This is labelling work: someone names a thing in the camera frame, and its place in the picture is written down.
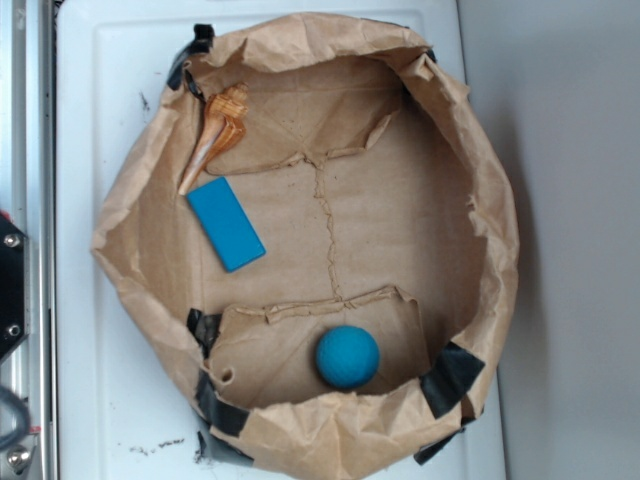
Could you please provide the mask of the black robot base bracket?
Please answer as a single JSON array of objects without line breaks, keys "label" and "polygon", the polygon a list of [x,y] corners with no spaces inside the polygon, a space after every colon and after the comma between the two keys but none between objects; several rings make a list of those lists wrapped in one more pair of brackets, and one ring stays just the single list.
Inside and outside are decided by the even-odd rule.
[{"label": "black robot base bracket", "polygon": [[1,211],[1,363],[5,363],[30,333],[29,239]]}]

